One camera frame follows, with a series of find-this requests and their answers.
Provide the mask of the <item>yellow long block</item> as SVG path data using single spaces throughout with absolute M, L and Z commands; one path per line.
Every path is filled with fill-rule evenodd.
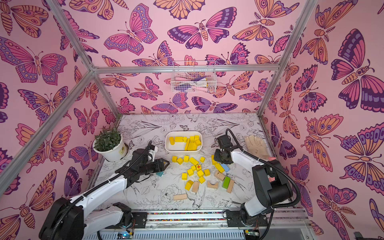
M 194 144 L 194 150 L 197 150 L 202 145 L 199 135 L 194 136 L 194 140 L 192 141 L 192 144 Z

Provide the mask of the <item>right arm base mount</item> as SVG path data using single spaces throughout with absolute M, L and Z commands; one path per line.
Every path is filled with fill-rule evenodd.
M 229 227 L 266 227 L 268 225 L 265 215 L 249 216 L 245 210 L 225 210 L 223 217 L 227 220 Z

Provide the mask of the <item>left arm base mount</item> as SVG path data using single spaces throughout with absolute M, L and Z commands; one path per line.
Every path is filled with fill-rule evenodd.
M 144 229 L 147 223 L 147 212 L 124 213 L 122 219 L 115 225 L 121 229 Z

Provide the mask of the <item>yellow cylinder block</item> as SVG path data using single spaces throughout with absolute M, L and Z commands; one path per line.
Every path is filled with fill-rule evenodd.
M 170 144 L 171 144 L 171 145 L 174 145 L 174 144 L 175 144 L 175 139 L 174 139 L 174 137 L 169 137 L 169 141 L 170 141 Z

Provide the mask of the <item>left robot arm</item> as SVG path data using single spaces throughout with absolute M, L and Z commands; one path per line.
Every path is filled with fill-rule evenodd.
M 129 206 L 115 203 L 105 210 L 96 208 L 138 183 L 141 176 L 166 170 L 170 162 L 156 159 L 156 152 L 157 147 L 148 143 L 145 149 L 135 150 L 132 159 L 117 169 L 111 178 L 70 199 L 62 197 L 56 200 L 39 232 L 39 239 L 81 240 L 110 226 L 133 227 L 134 215 Z

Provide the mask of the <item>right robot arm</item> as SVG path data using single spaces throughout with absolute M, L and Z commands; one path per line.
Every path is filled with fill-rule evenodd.
M 278 160 L 268 161 L 246 151 L 230 129 L 226 129 L 226 133 L 216 141 L 219 145 L 214 154 L 216 162 L 241 165 L 253 176 L 256 195 L 242 204 L 240 210 L 245 220 L 271 214 L 275 209 L 293 207 L 300 202 L 298 185 L 285 173 Z

